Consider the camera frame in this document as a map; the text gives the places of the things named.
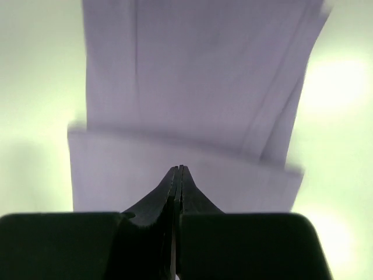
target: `paper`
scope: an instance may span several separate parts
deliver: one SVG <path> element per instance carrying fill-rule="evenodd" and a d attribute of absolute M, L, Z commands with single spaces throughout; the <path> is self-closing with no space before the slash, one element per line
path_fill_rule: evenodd
<path fill-rule="evenodd" d="M 321 0 L 83 0 L 87 131 L 76 211 L 121 211 L 173 165 L 226 212 L 287 212 L 284 163 Z"/>

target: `black plastic part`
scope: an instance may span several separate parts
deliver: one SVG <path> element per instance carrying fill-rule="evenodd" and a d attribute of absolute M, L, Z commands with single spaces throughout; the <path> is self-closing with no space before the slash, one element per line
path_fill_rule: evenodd
<path fill-rule="evenodd" d="M 120 213 L 0 219 L 0 279 L 103 279 Z"/>
<path fill-rule="evenodd" d="M 180 230 L 182 280 L 332 279 L 301 215 L 182 215 Z"/>
<path fill-rule="evenodd" d="M 228 215 L 173 167 L 123 213 L 0 219 L 0 280 L 330 280 L 312 225 L 295 214 Z"/>

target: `blurred paper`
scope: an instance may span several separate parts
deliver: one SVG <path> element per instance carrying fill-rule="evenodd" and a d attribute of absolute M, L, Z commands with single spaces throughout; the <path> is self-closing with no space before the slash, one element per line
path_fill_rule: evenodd
<path fill-rule="evenodd" d="M 83 0 L 87 131 L 74 209 L 120 211 L 171 166 L 226 212 L 287 212 L 284 170 L 321 0 Z"/>
<path fill-rule="evenodd" d="M 149 135 L 71 129 L 69 147 L 75 211 L 124 211 L 178 165 L 224 212 L 288 212 L 302 180 L 295 170 Z"/>

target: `bright light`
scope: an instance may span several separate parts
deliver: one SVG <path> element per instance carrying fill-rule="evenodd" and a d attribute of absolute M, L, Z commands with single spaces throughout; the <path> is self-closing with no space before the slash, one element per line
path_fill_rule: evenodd
<path fill-rule="evenodd" d="M 317 119 L 356 112 L 367 101 L 368 68 L 364 61 L 328 60 L 309 65 L 299 115 Z"/>
<path fill-rule="evenodd" d="M 346 221 L 325 209 L 302 211 L 302 214 L 315 227 L 331 271 L 344 276 L 353 274 L 356 265 L 356 238 Z"/>

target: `pale green background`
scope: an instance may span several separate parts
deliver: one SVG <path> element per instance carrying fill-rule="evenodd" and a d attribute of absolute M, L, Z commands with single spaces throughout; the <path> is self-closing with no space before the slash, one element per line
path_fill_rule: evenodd
<path fill-rule="evenodd" d="M 373 279 L 373 0 L 338 0 L 314 48 L 288 161 L 294 210 L 335 279 Z M 85 119 L 78 0 L 0 1 L 0 215 L 72 209 L 66 127 Z"/>

